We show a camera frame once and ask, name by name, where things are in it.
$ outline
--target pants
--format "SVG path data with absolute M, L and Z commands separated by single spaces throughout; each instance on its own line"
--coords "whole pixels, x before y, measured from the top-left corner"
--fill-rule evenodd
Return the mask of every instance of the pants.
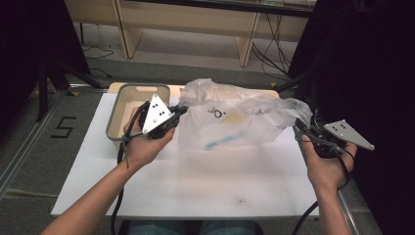
M 134 220 L 129 224 L 128 235 L 185 235 L 183 221 Z M 254 222 L 249 220 L 204 221 L 200 235 L 254 235 Z

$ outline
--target white table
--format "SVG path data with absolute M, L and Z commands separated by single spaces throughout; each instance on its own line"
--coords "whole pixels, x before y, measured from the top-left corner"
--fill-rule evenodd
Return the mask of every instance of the white table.
M 115 97 L 103 95 L 52 215 L 63 213 L 115 167 L 117 149 L 106 136 Z M 301 215 L 316 201 L 291 128 L 273 143 L 226 151 L 179 149 L 177 131 L 125 185 L 119 217 L 265 218 Z

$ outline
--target plastic tray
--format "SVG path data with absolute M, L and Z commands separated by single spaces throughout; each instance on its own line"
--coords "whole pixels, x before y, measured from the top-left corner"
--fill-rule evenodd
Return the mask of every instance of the plastic tray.
M 159 95 L 168 106 L 170 89 L 163 84 L 130 83 L 119 87 L 108 125 L 107 136 L 117 147 L 121 142 L 123 127 L 128 123 L 134 107 L 139 107 L 146 101 L 151 101 L 154 94 Z

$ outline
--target plastic bag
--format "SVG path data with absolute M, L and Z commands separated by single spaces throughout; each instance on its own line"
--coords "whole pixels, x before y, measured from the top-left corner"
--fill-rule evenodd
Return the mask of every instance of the plastic bag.
M 211 79 L 187 83 L 178 105 L 189 107 L 180 119 L 178 145 L 200 150 L 273 142 L 296 118 L 309 125 L 311 117 L 308 105 L 300 100 Z

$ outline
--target forearm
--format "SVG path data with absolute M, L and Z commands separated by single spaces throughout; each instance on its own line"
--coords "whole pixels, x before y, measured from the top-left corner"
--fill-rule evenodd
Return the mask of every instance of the forearm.
M 93 234 L 124 184 L 137 170 L 121 162 L 42 234 Z
M 337 200 L 337 192 L 317 193 L 317 201 L 323 234 L 350 234 L 345 216 Z

